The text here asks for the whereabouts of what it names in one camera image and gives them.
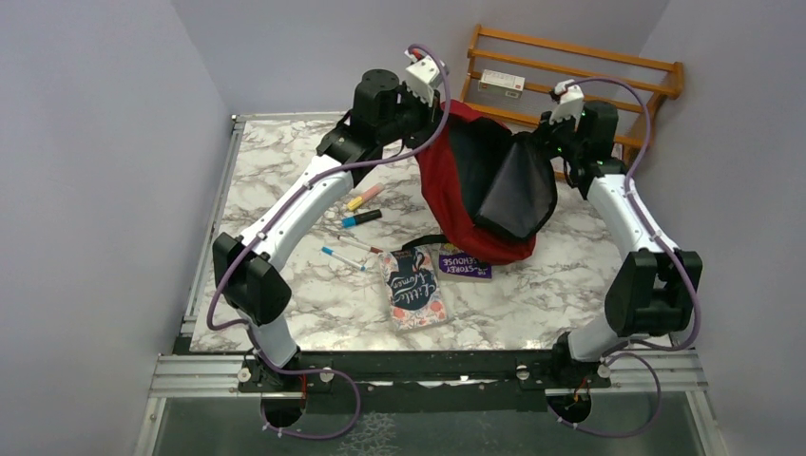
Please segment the red student backpack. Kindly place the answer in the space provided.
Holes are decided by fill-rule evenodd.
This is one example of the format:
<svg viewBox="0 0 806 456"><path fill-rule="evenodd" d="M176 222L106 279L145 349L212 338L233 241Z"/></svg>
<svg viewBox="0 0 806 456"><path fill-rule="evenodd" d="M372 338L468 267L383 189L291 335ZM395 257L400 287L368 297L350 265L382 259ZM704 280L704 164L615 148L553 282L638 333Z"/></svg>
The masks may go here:
<svg viewBox="0 0 806 456"><path fill-rule="evenodd" d="M529 133L454 101L443 131L415 159L421 194L441 232L406 248L450 243L492 265L532 256L558 192L550 160Z"/></svg>

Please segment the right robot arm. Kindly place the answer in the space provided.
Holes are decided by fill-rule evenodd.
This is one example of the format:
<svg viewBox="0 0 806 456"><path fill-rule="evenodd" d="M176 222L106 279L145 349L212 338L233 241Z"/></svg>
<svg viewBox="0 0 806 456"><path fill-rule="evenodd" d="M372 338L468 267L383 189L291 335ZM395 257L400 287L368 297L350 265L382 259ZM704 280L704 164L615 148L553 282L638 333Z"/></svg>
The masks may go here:
<svg viewBox="0 0 806 456"><path fill-rule="evenodd" d="M676 350L693 346L700 319L700 256L684 251L652 218L625 164L611 155L618 112L608 102L556 96L533 135L542 150L564 162L566 183L599 213L622 266L604 298L604 313L562 334L551 349L550 378L570 387L604 358L632 344L690 330Z"/></svg>

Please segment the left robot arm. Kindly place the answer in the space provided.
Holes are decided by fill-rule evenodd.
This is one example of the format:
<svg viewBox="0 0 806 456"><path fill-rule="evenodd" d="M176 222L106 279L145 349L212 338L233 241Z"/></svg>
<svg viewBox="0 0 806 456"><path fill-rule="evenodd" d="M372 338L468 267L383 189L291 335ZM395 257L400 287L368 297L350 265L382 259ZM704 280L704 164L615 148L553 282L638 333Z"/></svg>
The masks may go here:
<svg viewBox="0 0 806 456"><path fill-rule="evenodd" d="M414 157L443 132L451 106L446 75L430 69L403 80L384 69L366 71L349 109L326 133L292 187L238 236L218 235L212 247L216 291L235 309L258 359L262 376L276 390L298 378L299 349L284 311L292 297L280 273L298 243L327 209L375 167L392 163L384 148L401 141Z"/></svg>

